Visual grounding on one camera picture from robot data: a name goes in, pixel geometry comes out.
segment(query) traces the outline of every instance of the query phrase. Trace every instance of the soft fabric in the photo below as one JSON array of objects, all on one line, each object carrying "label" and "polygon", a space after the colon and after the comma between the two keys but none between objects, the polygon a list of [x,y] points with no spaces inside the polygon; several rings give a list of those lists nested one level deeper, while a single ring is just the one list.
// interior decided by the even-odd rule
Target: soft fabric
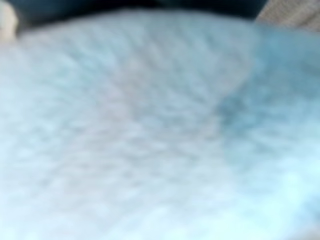
[{"label": "soft fabric", "polygon": [[320,33],[320,1],[269,0],[259,20]]},{"label": "soft fabric", "polygon": [[285,240],[317,221],[320,38],[120,12],[0,48],[1,240]]}]

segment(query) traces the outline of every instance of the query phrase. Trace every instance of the fur texture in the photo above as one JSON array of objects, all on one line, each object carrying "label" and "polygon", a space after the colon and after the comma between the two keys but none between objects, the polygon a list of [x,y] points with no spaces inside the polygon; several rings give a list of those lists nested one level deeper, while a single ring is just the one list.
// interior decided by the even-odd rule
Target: fur texture
[{"label": "fur texture", "polygon": [[122,12],[0,50],[1,240],[283,240],[315,222],[320,38]]}]

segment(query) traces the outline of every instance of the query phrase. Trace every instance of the blurry object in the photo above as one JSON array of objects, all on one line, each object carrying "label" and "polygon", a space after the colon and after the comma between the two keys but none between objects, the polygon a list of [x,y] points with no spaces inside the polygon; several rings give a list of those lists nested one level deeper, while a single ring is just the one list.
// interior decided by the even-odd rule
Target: blurry object
[{"label": "blurry object", "polygon": [[320,212],[319,42],[198,12],[26,33],[0,50],[0,239],[301,236]]},{"label": "blurry object", "polygon": [[1,41],[11,41],[16,37],[16,27],[17,27],[17,18],[12,7],[4,2],[1,2],[0,7],[0,40]]},{"label": "blurry object", "polygon": [[19,19],[17,32],[121,9],[154,9],[157,0],[6,0]]},{"label": "blurry object", "polygon": [[301,235],[296,236],[291,240],[320,240],[320,225],[315,224],[302,231]]},{"label": "blurry object", "polygon": [[269,0],[259,20],[289,28],[320,32],[320,1]]}]

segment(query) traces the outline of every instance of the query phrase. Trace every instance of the faux fur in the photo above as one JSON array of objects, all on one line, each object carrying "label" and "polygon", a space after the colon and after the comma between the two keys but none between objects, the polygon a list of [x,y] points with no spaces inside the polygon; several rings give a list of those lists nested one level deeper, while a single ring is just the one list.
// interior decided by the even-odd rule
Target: faux fur
[{"label": "faux fur", "polygon": [[1,240],[284,240],[320,197],[320,38],[120,12],[0,49]]}]

